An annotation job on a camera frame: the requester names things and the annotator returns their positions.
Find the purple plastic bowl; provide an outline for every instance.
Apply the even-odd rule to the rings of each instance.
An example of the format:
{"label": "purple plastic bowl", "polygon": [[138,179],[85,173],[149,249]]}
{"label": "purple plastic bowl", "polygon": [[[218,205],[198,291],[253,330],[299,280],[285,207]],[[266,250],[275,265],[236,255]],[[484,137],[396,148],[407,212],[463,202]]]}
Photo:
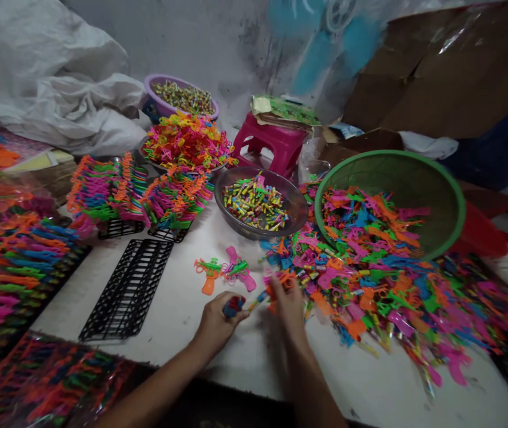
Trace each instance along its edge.
{"label": "purple plastic bowl", "polygon": [[[178,77],[169,76],[166,74],[150,74],[150,75],[148,75],[147,78],[145,79],[145,90],[147,91],[149,96],[153,99],[154,106],[157,109],[157,113],[159,114],[159,116],[164,116],[164,117],[170,117],[171,115],[176,114],[176,108],[173,107],[172,105],[168,104],[167,102],[163,101],[163,99],[161,97],[159,97],[157,94],[155,94],[151,85],[152,84],[165,84],[165,82],[167,80],[175,82],[178,86],[180,86],[183,89],[190,88],[190,87],[195,87],[196,89],[200,89],[198,86],[195,86],[192,83],[189,83],[187,81],[181,80]],[[216,101],[214,101],[213,98],[211,98],[211,100],[212,100],[212,106],[214,107],[214,114],[209,115],[209,118],[210,118],[210,120],[212,120],[214,122],[216,119],[218,119],[218,114],[220,112],[220,109],[218,108],[218,103]]]}

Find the cardboard box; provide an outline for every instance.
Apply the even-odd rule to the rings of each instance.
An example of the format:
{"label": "cardboard box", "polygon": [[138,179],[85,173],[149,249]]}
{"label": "cardboard box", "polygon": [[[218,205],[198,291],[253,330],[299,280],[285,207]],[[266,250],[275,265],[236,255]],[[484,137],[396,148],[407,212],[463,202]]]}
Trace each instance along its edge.
{"label": "cardboard box", "polygon": [[508,114],[508,2],[389,23],[361,71],[343,122],[455,139],[483,135]]}
{"label": "cardboard box", "polygon": [[327,143],[319,156],[336,166],[345,159],[371,150],[404,150],[399,133],[385,129],[377,129],[358,137],[352,137],[339,143]]}

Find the clear glass bowl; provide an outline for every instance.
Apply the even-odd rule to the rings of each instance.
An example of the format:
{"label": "clear glass bowl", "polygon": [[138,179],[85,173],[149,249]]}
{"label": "clear glass bowl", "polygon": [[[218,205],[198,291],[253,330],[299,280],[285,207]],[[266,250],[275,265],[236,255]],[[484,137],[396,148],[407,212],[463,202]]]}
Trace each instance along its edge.
{"label": "clear glass bowl", "polygon": [[[283,195],[283,209],[285,209],[286,213],[289,215],[289,220],[286,221],[285,227],[275,232],[258,229],[243,223],[234,217],[224,206],[222,192],[226,186],[232,185],[244,178],[254,178],[260,171],[262,172],[262,177],[265,178],[264,183],[275,187],[276,190]],[[281,238],[294,234],[307,222],[309,215],[307,202],[295,185],[275,172],[256,168],[254,166],[239,166],[225,171],[216,181],[214,197],[224,215],[226,223],[228,223],[234,231],[253,241],[271,240],[272,238]]]}

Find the pink plastic stool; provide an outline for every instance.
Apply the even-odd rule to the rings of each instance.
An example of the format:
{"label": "pink plastic stool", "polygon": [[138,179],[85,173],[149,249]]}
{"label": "pink plastic stool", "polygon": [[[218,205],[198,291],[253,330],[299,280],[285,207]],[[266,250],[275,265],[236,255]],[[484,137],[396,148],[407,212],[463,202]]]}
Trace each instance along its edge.
{"label": "pink plastic stool", "polygon": [[285,178],[290,178],[294,172],[297,158],[307,133],[273,125],[258,125],[258,121],[250,112],[234,141],[234,157],[239,166],[258,166],[254,162],[240,155],[244,145],[248,146],[248,153],[259,155],[263,148],[273,153],[272,164],[268,168]]}

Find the hand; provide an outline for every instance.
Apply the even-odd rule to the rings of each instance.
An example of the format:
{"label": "hand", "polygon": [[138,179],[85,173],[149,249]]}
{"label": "hand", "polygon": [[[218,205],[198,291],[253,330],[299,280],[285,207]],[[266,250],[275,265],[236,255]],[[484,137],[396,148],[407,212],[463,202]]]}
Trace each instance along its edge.
{"label": "hand", "polygon": [[208,358],[209,362],[226,345],[238,324],[250,316],[248,311],[240,311],[230,319],[224,316],[222,312],[224,305],[233,296],[242,297],[239,294],[225,291],[204,306],[200,326],[191,341],[191,345]]}
{"label": "hand", "polygon": [[303,293],[297,280],[291,280],[289,289],[284,289],[275,275],[270,283],[277,299],[277,316],[288,338],[293,341],[306,339]]}

